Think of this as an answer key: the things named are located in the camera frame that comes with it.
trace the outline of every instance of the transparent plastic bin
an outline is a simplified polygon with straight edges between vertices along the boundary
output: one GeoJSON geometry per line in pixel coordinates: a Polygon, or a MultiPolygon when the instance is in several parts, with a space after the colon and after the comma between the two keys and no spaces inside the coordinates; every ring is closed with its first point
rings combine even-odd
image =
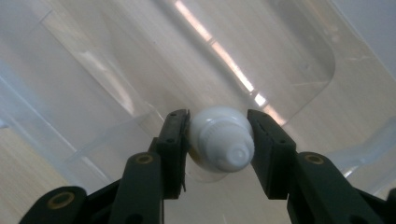
{"type": "MultiPolygon", "coordinates": [[[[261,110],[323,154],[396,116],[394,79],[327,1],[6,0],[0,27],[0,126],[89,193],[177,109],[261,110]]],[[[251,167],[187,187],[170,223],[288,220],[251,167]]]]}

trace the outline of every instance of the white plastic nozzle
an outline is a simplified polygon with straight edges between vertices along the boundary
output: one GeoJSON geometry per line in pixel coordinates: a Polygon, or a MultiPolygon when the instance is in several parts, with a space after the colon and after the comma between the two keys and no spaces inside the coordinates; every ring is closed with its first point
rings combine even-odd
{"type": "Polygon", "coordinates": [[[191,121],[191,156],[211,172],[240,171],[253,158],[251,135],[251,126],[239,111],[225,106],[210,107],[191,121]]]}

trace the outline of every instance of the white bottle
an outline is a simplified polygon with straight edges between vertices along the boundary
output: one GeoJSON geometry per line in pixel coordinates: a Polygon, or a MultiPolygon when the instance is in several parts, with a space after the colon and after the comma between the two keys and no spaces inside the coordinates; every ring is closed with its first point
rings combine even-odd
{"type": "Polygon", "coordinates": [[[237,172],[253,158],[250,123],[230,107],[214,106],[198,113],[191,121],[189,139],[191,157],[209,172],[237,172]]]}

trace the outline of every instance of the white object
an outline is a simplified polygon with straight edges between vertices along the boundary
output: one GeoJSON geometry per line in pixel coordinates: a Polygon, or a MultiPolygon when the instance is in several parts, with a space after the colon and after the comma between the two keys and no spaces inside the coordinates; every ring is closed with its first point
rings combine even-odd
{"type": "Polygon", "coordinates": [[[237,172],[253,158],[251,136],[251,126],[239,111],[225,106],[210,107],[191,121],[191,156],[206,170],[237,172]]]}

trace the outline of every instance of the brass screw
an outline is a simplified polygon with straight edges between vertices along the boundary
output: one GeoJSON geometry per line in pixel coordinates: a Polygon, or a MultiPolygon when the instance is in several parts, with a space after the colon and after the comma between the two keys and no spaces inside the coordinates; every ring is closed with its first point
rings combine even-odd
{"type": "Polygon", "coordinates": [[[316,164],[316,165],[321,165],[324,163],[324,160],[321,157],[314,155],[314,154],[306,155],[305,159],[309,162],[316,164]]]}
{"type": "Polygon", "coordinates": [[[150,156],[149,154],[143,154],[138,156],[135,161],[139,164],[148,164],[151,163],[152,160],[153,160],[152,156],[150,156]]]}
{"type": "Polygon", "coordinates": [[[60,209],[69,205],[71,202],[74,201],[74,199],[74,193],[65,191],[50,198],[47,203],[47,207],[52,210],[60,209]]]}

